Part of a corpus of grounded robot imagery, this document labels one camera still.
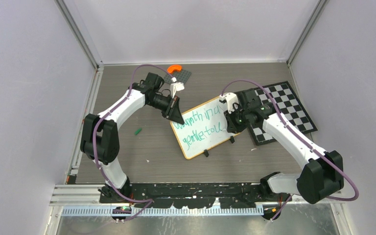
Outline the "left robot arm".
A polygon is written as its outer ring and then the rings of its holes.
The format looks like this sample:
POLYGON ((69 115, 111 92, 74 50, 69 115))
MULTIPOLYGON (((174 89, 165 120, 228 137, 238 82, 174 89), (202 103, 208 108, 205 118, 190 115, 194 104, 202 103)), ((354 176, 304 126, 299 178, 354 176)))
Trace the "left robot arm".
POLYGON ((118 154, 120 150, 119 129, 137 110, 148 105, 161 111, 162 117, 183 124, 179 102, 176 95, 185 86, 172 78, 170 94, 165 96, 159 92, 164 79, 157 74, 148 73, 140 82, 132 83, 126 93, 111 107, 95 115, 88 114, 84 118, 80 151, 91 159, 105 179, 101 192, 111 196, 120 203, 132 200, 129 177, 122 170, 118 154))

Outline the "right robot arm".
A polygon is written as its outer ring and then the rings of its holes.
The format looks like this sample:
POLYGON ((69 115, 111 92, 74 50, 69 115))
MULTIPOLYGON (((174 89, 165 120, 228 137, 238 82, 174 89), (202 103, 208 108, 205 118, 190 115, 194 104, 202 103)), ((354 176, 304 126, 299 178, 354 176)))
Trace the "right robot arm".
POLYGON ((297 194, 315 204, 344 186, 342 156, 312 143, 280 113, 272 101, 262 102, 254 89, 219 96, 226 104, 227 131, 238 134, 254 125, 279 142, 301 168, 299 174, 274 172, 260 180, 260 195, 266 201, 280 193, 297 194))

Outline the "yellow framed whiteboard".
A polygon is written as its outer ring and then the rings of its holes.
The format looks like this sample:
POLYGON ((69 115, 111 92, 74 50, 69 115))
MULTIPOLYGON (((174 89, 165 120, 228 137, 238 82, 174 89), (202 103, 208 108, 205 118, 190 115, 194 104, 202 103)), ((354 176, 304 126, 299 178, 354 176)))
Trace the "yellow framed whiteboard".
POLYGON ((227 131, 225 111, 226 104, 215 97, 184 112, 184 124, 170 122, 185 159, 190 160, 204 154, 236 136, 227 131))

